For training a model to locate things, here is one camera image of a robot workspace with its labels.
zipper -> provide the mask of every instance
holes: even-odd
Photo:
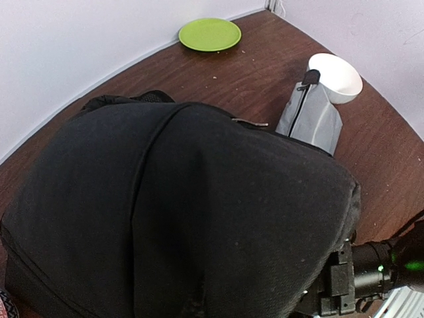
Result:
[[[290,125],[290,129],[289,129],[289,133],[288,133],[289,137],[292,136],[292,132],[294,130],[294,126],[296,125],[296,121],[299,119],[300,111],[302,110],[302,106],[305,103],[306,95],[307,95],[307,92],[309,91],[309,88],[311,88],[311,84],[307,84],[306,86],[300,86],[300,87],[297,88],[298,91],[303,91],[303,93],[302,93],[299,105],[297,106],[296,114],[294,115],[294,119],[293,119],[293,121],[291,122],[291,125]]]
[[[302,96],[300,98],[299,105],[296,109],[296,114],[294,115],[293,122],[290,125],[288,136],[292,136],[292,132],[294,130],[294,126],[296,125],[296,121],[299,119],[300,112],[302,110],[303,104],[305,103],[307,93],[312,85],[317,85],[319,83],[319,78],[321,77],[321,74],[318,70],[309,70],[305,73],[302,81],[302,86],[298,87],[298,91],[302,91]]]

zipper pull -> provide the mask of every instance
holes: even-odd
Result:
[[[309,70],[305,73],[302,80],[302,86],[298,87],[298,91],[304,91],[309,88],[311,85],[317,85],[319,83],[319,78],[321,77],[321,73],[319,70]]]
[[[245,124],[250,124],[252,126],[255,127],[268,127],[268,123],[253,123],[252,121],[247,121],[245,119],[241,119],[241,118],[232,118],[232,121],[236,122],[236,123],[245,123]]]

gray pouch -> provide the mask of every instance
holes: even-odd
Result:
[[[276,132],[333,155],[342,126],[339,112],[319,83],[319,72],[310,70],[302,82],[296,83]]]

green light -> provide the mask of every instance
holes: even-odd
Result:
[[[411,271],[424,270],[424,261],[413,261],[405,264],[405,268]]]

brown tabletop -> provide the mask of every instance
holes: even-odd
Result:
[[[88,99],[98,95],[130,97],[161,89],[177,101],[209,103],[275,128],[309,57],[328,51],[268,11],[236,22],[243,33],[236,47],[200,53],[175,44],[62,111],[0,166],[0,214],[49,138]],[[362,185],[358,243],[386,239],[424,207],[424,144],[368,83],[358,98],[338,110],[344,127],[335,157]],[[4,267],[1,249],[3,272]],[[20,307],[23,318],[38,317]]]

